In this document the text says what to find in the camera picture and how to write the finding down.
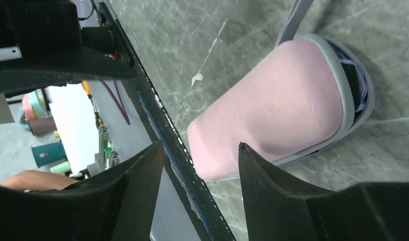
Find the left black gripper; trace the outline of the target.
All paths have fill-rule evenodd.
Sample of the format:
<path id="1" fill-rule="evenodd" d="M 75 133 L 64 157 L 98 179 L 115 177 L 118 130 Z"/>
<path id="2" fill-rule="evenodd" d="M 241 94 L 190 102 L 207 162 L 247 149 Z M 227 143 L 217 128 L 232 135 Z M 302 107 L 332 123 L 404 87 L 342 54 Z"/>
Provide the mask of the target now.
<path id="1" fill-rule="evenodd" d="M 135 77 L 128 65 L 81 46 L 74 2 L 0 1 L 0 93 Z"/>

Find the pink umbrella case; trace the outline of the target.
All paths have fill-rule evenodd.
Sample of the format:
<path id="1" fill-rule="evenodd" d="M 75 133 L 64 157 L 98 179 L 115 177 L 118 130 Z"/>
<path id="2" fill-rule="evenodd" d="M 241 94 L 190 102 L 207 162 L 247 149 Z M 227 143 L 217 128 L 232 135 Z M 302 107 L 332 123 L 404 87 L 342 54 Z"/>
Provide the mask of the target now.
<path id="1" fill-rule="evenodd" d="M 237 177 L 240 143 L 284 165 L 324 150 L 369 118 L 375 88 L 353 52 L 328 37 L 295 38 L 311 4 L 295 1 L 274 49 L 189 124 L 190 154 L 201 179 Z M 348 79 L 327 40 L 364 72 L 368 99 L 358 118 Z"/>

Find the person's forearm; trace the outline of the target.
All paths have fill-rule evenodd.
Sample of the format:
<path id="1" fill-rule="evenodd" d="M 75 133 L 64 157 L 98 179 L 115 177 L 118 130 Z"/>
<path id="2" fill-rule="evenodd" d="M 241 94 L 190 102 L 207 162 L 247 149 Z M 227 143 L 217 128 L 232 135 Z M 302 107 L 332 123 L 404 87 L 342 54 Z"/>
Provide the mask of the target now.
<path id="1" fill-rule="evenodd" d="M 44 191 L 44 190 L 62 190 L 78 180 L 44 171 L 25 170 L 10 177 L 2 183 L 3 187 L 25 191 Z"/>

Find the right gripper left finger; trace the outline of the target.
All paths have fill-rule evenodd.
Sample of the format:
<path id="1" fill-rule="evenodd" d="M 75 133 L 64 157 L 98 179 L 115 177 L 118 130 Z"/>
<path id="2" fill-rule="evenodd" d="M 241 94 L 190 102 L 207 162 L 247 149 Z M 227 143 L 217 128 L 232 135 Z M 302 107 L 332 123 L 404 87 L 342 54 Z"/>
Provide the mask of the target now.
<path id="1" fill-rule="evenodd" d="M 148 240 L 164 160 L 156 141 L 63 190 L 0 186 L 0 240 Z"/>

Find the lilac umbrella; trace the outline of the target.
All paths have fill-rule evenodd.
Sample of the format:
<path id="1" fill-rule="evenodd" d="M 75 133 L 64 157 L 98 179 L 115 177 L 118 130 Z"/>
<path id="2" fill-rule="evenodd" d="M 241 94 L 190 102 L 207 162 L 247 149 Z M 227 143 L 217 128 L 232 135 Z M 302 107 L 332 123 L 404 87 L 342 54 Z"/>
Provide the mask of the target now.
<path id="1" fill-rule="evenodd" d="M 368 99 L 368 84 L 361 67 L 343 50 L 333 42 L 327 40 L 335 54 L 337 55 L 352 92 L 355 108 L 355 118 L 363 112 Z"/>

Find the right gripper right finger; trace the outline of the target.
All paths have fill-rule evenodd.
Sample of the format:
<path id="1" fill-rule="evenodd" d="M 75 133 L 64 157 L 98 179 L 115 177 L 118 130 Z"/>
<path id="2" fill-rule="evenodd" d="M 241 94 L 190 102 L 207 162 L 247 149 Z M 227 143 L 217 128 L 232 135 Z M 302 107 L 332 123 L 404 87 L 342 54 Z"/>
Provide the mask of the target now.
<path id="1" fill-rule="evenodd" d="M 239 145 L 249 240 L 409 240 L 409 182 L 364 182 L 331 191 Z"/>

